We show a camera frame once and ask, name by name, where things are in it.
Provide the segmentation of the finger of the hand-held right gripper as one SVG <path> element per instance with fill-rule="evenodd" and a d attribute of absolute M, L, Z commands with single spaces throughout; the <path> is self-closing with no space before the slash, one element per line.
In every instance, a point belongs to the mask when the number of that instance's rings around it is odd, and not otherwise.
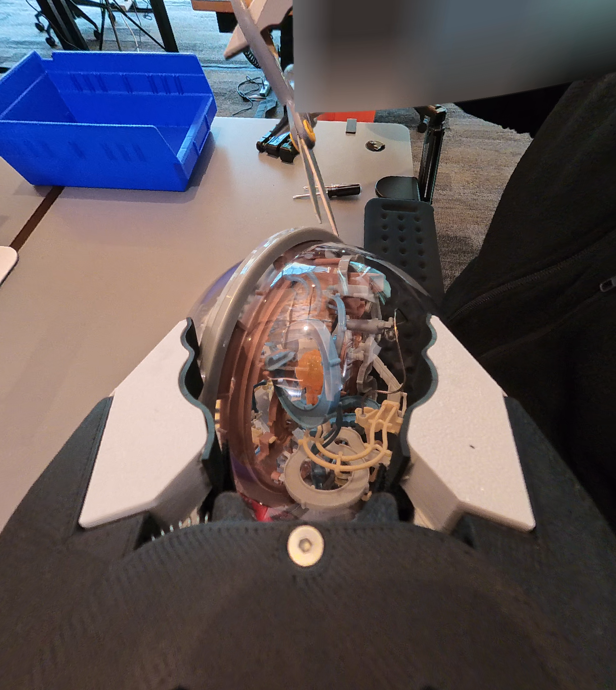
<path fill-rule="evenodd" d="M 242 27 L 242 15 L 253 22 L 254 26 L 262 32 L 280 26 L 286 15 L 290 14 L 293 8 L 293 1 L 251 1 L 249 5 L 245 1 L 231 1 L 231 5 L 237 19 L 237 27 L 234 29 L 232 38 L 227 45 L 227 59 L 241 53 L 245 48 L 251 48 L 253 54 L 260 61 L 256 49 L 247 37 L 245 29 Z"/>

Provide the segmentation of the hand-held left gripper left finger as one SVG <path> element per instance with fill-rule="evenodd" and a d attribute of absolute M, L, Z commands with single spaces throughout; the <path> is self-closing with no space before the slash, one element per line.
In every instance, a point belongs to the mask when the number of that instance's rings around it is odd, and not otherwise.
<path fill-rule="evenodd" d="M 184 385 L 196 363 L 192 321 L 181 321 L 117 386 L 79 516 L 85 529 L 148 512 L 158 523 L 190 516 L 211 490 L 209 410 Z"/>

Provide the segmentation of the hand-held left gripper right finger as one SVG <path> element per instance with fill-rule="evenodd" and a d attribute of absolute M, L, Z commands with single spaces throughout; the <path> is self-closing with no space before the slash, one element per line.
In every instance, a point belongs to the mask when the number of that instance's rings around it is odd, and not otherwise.
<path fill-rule="evenodd" d="M 411 465 L 401 483 L 414 523 L 450 532 L 469 513 L 533 530 L 503 390 L 437 316 L 428 324 L 432 390 L 409 408 Z"/>

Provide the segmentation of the orange grey scissors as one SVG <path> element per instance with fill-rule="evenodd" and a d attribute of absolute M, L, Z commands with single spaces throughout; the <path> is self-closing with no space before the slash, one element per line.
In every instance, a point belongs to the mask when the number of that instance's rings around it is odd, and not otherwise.
<path fill-rule="evenodd" d="M 334 235 L 338 236 L 336 221 L 327 195 L 327 187 L 323 182 L 321 171 L 313 151 L 316 138 L 311 120 L 312 117 L 306 113 L 298 112 L 298 109 L 295 107 L 293 67 L 289 66 L 283 70 L 271 34 L 265 32 L 263 37 L 266 39 L 267 49 L 271 55 L 271 59 L 273 63 L 277 65 L 276 70 L 272 70 L 270 74 L 265 73 L 265 75 L 268 77 L 278 100 L 286 106 L 292 142 L 303 159 L 307 175 L 309 196 L 313 203 L 318 222 L 322 223 L 324 220 L 327 220 Z"/>

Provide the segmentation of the clear maze ball toy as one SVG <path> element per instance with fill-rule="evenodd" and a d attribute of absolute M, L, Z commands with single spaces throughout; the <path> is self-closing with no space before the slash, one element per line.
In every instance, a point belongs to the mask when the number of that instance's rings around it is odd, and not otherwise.
<path fill-rule="evenodd" d="M 392 259 L 317 228 L 272 235 L 200 307 L 200 401 L 256 520 L 349 520 L 383 491 L 410 518 L 405 414 L 432 383 L 434 310 Z"/>

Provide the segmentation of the small black screwdriver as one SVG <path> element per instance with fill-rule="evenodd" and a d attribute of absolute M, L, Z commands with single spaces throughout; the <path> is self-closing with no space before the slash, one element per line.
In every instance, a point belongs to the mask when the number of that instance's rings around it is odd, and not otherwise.
<path fill-rule="evenodd" d="M 360 184 L 337 184 L 337 185 L 327 185 L 325 187 L 325 192 L 330 199 L 341 198 L 341 197 L 353 197 L 361 194 L 362 188 Z M 315 188 L 316 195 L 321 195 L 321 189 Z M 308 199 L 310 193 L 307 191 L 301 194 L 295 194 L 292 198 L 295 200 Z"/>

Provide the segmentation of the black perforated wrist rest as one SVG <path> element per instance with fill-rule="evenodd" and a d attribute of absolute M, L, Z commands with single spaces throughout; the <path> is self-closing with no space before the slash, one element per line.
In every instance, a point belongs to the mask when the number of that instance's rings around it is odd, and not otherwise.
<path fill-rule="evenodd" d="M 417 281 L 435 303 L 444 295 L 433 206 L 375 197 L 364 207 L 364 248 Z"/>

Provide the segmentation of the blue storage bin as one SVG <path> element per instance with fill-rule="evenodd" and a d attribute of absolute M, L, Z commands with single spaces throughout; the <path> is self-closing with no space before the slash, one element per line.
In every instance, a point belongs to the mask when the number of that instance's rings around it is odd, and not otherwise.
<path fill-rule="evenodd" d="M 215 114 L 195 55 L 32 52 L 0 79 L 0 156 L 33 185 L 183 191 Z"/>

